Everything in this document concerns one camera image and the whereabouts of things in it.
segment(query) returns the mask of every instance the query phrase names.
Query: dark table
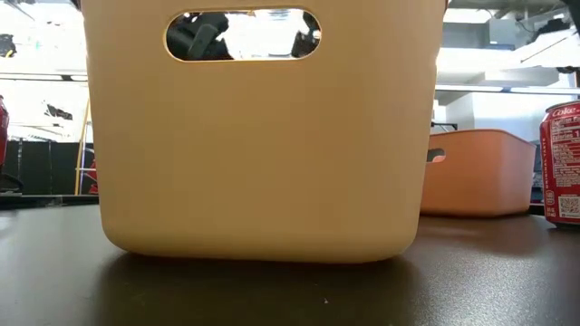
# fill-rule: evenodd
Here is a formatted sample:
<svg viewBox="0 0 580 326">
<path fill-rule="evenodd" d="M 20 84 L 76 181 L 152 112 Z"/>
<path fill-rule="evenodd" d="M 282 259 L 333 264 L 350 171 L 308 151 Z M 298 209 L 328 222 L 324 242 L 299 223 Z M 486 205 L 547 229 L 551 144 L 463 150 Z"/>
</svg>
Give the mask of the dark table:
<svg viewBox="0 0 580 326">
<path fill-rule="evenodd" d="M 0 325 L 577 325 L 580 233 L 541 217 L 422 218 L 363 265 L 126 254 L 97 206 L 0 212 Z"/>
<path fill-rule="evenodd" d="M 91 204 L 99 204 L 99 197 L 94 195 L 0 196 L 0 210 Z"/>
</svg>

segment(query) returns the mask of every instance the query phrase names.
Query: orange storage bin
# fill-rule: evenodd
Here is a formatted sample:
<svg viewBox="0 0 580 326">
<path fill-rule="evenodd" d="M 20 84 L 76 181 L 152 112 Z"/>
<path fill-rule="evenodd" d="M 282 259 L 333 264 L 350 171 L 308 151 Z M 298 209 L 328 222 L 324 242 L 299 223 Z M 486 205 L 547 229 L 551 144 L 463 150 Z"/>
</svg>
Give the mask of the orange storage bin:
<svg viewBox="0 0 580 326">
<path fill-rule="evenodd" d="M 168 51 L 180 13 L 277 7 L 318 19 L 310 56 L 184 62 Z M 87 0 L 82 10 L 102 226 L 117 246 L 362 263 L 411 244 L 441 1 Z"/>
<path fill-rule="evenodd" d="M 432 135 L 429 149 L 430 159 L 439 162 L 427 163 L 422 214 L 503 216 L 528 210 L 535 145 L 503 130 L 475 129 Z"/>
</svg>

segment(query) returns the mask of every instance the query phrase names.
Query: soda can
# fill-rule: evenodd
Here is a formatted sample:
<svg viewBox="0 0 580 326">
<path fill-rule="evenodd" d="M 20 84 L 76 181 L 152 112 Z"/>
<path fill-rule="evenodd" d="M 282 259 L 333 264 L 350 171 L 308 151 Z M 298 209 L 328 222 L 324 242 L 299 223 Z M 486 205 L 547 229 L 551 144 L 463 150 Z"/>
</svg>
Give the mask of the soda can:
<svg viewBox="0 0 580 326">
<path fill-rule="evenodd" d="M 546 219 L 580 225 L 580 101 L 546 110 L 540 148 Z"/>
</svg>

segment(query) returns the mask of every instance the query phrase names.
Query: red object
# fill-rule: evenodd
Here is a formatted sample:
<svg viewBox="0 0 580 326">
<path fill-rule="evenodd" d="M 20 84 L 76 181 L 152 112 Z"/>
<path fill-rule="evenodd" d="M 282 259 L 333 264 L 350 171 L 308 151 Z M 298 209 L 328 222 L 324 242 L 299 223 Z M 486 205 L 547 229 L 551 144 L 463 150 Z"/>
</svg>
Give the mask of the red object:
<svg viewBox="0 0 580 326">
<path fill-rule="evenodd" d="M 0 170 L 4 166 L 6 159 L 6 144 L 8 143 L 8 110 L 3 101 L 4 97 L 0 95 Z"/>
<path fill-rule="evenodd" d="M 97 168 L 97 163 L 95 162 L 95 160 L 92 161 L 91 168 L 94 169 Z M 97 171 L 89 171 L 86 173 L 86 176 L 90 177 L 94 181 L 94 183 L 91 185 L 91 188 L 89 189 L 89 194 L 99 195 L 99 185 L 97 184 Z"/>
<path fill-rule="evenodd" d="M 546 219 L 580 225 L 580 101 L 546 111 L 540 147 Z"/>
</svg>

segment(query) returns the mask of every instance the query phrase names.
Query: ceiling light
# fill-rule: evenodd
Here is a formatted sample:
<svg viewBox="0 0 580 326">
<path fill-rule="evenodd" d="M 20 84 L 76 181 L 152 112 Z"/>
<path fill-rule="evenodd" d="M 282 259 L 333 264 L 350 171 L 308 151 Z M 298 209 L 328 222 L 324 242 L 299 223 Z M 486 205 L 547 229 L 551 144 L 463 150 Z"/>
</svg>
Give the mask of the ceiling light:
<svg viewBox="0 0 580 326">
<path fill-rule="evenodd" d="M 580 89 L 551 87 L 513 87 L 511 92 L 522 94 L 580 95 Z"/>
<path fill-rule="evenodd" d="M 71 79 L 75 82 L 87 82 L 89 80 L 89 77 L 86 75 L 76 75 L 71 76 Z"/>
<path fill-rule="evenodd" d="M 47 74 L 0 73 L 0 80 L 12 81 L 61 81 L 61 76 Z"/>
<path fill-rule="evenodd" d="M 489 19 L 493 18 L 497 10 L 483 10 L 483 9 L 447 9 L 444 23 L 462 23 L 462 24 L 484 24 Z"/>
<path fill-rule="evenodd" d="M 478 85 L 436 85 L 436 91 L 473 91 L 473 92 L 501 92 L 501 86 L 478 86 Z"/>
</svg>

